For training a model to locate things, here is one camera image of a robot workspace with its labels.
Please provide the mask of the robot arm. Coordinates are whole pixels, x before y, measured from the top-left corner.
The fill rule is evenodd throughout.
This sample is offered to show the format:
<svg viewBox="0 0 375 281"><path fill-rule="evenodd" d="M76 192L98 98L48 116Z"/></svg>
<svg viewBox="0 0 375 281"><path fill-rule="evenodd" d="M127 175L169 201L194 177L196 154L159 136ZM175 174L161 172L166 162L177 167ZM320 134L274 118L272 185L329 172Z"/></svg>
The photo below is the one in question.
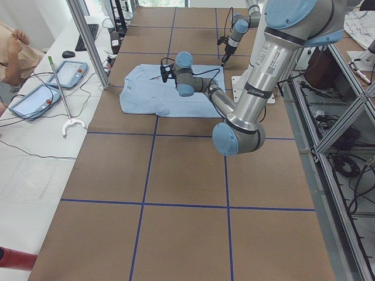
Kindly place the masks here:
<svg viewBox="0 0 375 281"><path fill-rule="evenodd" d="M282 75L292 67L292 55L305 47L326 46L343 36L346 1L267 1L258 25L263 45L254 45L258 57L238 102L213 79L196 77L193 57L180 52L171 65L160 66L162 80L173 79L181 97L203 93L225 116L212 133L215 148L225 156L253 152L265 140L258 120Z"/></svg>
<svg viewBox="0 0 375 281"><path fill-rule="evenodd" d="M221 59L221 66L224 67L231 55L233 55L243 36L250 28L257 28L260 22L261 11L258 1L246 1L248 15L241 15L234 13L234 8L231 7L224 25L224 35L217 40L217 45L225 44L225 54ZM231 15L230 34L226 35L226 24Z"/></svg>

